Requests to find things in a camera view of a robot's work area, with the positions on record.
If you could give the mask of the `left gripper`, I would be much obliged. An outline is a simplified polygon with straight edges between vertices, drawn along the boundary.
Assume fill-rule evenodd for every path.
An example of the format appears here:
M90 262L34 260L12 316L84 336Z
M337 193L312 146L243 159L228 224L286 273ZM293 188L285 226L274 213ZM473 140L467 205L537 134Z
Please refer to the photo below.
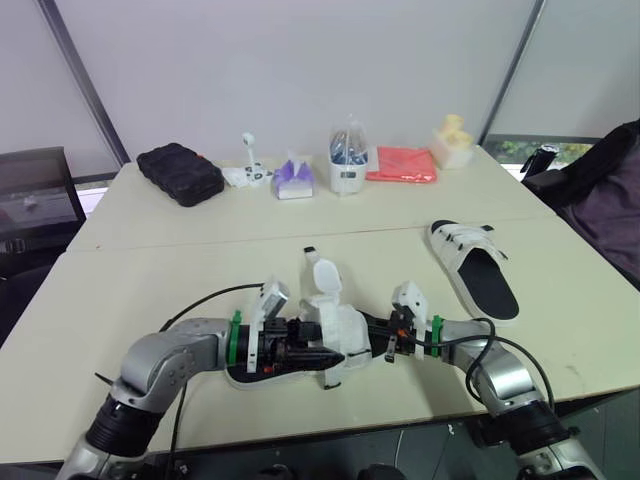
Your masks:
M289 374L295 371L324 371L345 360L345 356L330 349L291 350L298 344L322 341L322 328L317 322L267 320L259 333L257 372L259 374Z

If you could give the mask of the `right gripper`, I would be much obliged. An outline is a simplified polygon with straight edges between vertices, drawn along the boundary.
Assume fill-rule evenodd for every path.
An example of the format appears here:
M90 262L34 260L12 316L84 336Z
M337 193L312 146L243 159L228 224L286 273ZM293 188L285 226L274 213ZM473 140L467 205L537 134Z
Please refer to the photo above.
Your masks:
M384 360L394 363L397 354L424 357L424 334L419 338L416 316L409 309L394 310L389 320L389 339Z

